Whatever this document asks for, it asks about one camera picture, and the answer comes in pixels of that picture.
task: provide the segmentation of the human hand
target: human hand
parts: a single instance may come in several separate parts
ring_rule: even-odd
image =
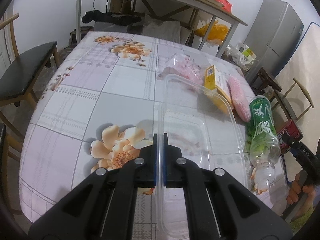
[[[299,179],[300,179],[300,173],[296,175],[294,181],[292,182],[292,187],[290,188],[289,194],[287,196],[287,203],[290,205],[298,202],[299,200],[298,194],[301,193],[301,187],[298,184]],[[308,198],[306,202],[303,204],[303,206],[297,212],[295,218],[299,218],[302,215],[304,215],[310,209],[310,207],[313,206],[313,200],[316,197],[316,190],[314,185],[303,186],[302,191],[308,194]]]

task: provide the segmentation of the yellow plastic bag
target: yellow plastic bag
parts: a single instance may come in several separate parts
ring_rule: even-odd
[[[224,24],[217,24],[218,21],[215,21],[208,35],[208,41],[212,44],[221,45],[224,39],[226,38],[229,28]],[[207,31],[209,24],[197,29],[194,31],[194,34],[200,37],[204,37],[205,32]]]

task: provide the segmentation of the clear plastic container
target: clear plastic container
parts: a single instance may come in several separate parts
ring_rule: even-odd
[[[243,143],[231,107],[221,95],[175,74],[167,75],[164,83],[157,133],[157,224],[166,235],[186,239],[189,233],[183,189],[164,187],[163,134],[168,134],[169,145],[179,147],[182,156],[199,167],[224,168],[248,187]],[[228,113],[221,112],[209,98],[222,100]]]

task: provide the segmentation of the floor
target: floor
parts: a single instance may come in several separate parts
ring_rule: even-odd
[[[61,51],[60,60],[61,62],[67,57],[67,55],[72,51],[72,47],[68,47]],[[54,75],[56,71],[56,65],[54,60],[51,61],[52,66],[50,68],[44,67],[41,71],[35,85],[34,91],[37,97],[41,97],[43,90],[47,86],[48,82]],[[22,133],[25,134],[31,119],[33,110],[26,101],[22,101],[19,107],[14,104],[3,106],[0,108],[2,113],[7,117],[7,119]],[[17,140],[19,138],[13,134],[10,130],[8,131]],[[14,149],[10,149],[11,152],[20,156],[20,153],[16,152]],[[19,163],[11,158],[8,158],[8,187],[9,187],[9,199],[10,204],[13,209],[21,210],[19,191],[18,191],[18,180],[19,180]],[[21,226],[21,228],[27,233],[31,226],[30,220],[28,220],[24,215],[14,215],[15,220]]]

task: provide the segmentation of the bottle label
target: bottle label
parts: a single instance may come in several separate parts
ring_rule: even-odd
[[[265,97],[253,99],[250,103],[250,111],[252,140],[264,139],[267,134],[277,138],[269,100]]]

